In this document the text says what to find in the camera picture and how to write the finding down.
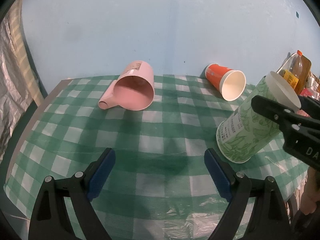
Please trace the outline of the person's hand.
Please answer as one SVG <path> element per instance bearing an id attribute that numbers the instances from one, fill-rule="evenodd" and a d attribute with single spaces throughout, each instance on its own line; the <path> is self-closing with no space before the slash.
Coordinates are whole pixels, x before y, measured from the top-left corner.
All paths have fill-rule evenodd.
<path id="1" fill-rule="evenodd" d="M 300 210 L 304 215 L 314 213 L 319 202 L 319 172 L 309 167 L 308 177 L 300 202 Z"/>

